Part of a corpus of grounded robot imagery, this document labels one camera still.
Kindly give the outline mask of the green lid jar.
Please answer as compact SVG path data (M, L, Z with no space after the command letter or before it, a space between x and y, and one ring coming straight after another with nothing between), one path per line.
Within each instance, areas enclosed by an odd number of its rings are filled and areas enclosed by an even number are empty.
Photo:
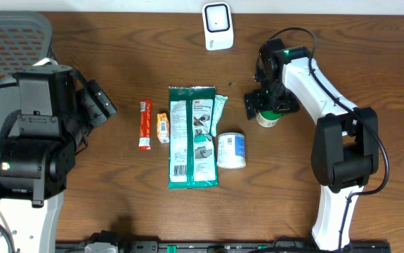
M256 114L256 120L262 127L273 127L282 117L280 113L274 113L272 110L261 111Z

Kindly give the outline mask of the red white tube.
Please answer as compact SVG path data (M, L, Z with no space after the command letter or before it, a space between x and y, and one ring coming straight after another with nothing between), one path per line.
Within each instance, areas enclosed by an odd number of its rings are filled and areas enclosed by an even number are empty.
M139 135L139 150L151 149L150 130L151 130L151 110L152 101L142 100L140 102L141 120L140 120L140 135Z

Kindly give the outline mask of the light green small pouch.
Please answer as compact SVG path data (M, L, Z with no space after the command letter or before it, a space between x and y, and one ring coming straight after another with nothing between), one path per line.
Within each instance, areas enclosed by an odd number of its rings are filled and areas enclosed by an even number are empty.
M217 136L217 124L219 123L222 117L223 109L225 107L227 100L228 100L227 96L222 96L218 94L215 95L214 108L211 121L211 135L213 137Z

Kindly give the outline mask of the white blue round container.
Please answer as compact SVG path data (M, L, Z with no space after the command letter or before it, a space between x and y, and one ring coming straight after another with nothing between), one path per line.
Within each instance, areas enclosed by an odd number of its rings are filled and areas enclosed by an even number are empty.
M241 169L246 166L245 137L239 133L224 133L218 136L217 167Z

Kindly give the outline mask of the small orange carton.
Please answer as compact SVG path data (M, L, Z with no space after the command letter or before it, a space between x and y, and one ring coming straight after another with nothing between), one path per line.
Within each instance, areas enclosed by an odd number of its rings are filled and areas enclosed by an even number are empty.
M157 137L160 143L169 143L169 120L166 113L157 115Z

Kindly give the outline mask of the green 3M product package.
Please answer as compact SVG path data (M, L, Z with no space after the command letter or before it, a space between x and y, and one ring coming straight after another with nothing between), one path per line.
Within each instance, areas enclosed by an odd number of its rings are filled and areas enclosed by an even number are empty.
M219 184L211 123L216 88L169 88L169 189Z

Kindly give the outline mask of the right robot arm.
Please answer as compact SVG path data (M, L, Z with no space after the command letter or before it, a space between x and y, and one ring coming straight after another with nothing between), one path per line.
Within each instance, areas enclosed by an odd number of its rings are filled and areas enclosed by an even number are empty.
M376 112L344 98L306 47L287 48L281 39L261 46L254 78L261 87L244 96L248 119L272 127L305 108L314 121L311 167L321 194L311 237L318 249L345 249L358 194L379 166Z

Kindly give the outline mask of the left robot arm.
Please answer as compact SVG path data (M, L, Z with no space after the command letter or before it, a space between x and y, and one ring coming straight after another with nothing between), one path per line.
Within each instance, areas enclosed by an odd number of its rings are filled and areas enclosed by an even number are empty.
M67 175L117 109L94 80L43 58L13 74L0 123L0 252L54 252Z

